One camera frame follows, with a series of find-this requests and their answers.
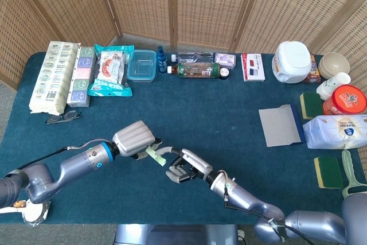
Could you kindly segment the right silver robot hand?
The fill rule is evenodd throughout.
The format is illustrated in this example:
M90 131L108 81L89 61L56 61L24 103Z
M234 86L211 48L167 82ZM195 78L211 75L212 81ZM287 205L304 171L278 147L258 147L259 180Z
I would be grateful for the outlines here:
M175 183L181 184L200 178L206 180L213 171L212 165L208 164L198 155L188 149L177 149L174 147L163 147L157 151L159 155L166 153L175 154L176 159L170 164L166 176Z

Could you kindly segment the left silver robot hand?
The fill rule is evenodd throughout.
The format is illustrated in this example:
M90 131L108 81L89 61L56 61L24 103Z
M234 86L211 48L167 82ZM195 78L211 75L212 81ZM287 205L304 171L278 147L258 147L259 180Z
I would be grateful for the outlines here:
M123 157L142 160L148 156L146 149L156 150L162 140L153 135L147 125L139 120L114 134L112 144Z

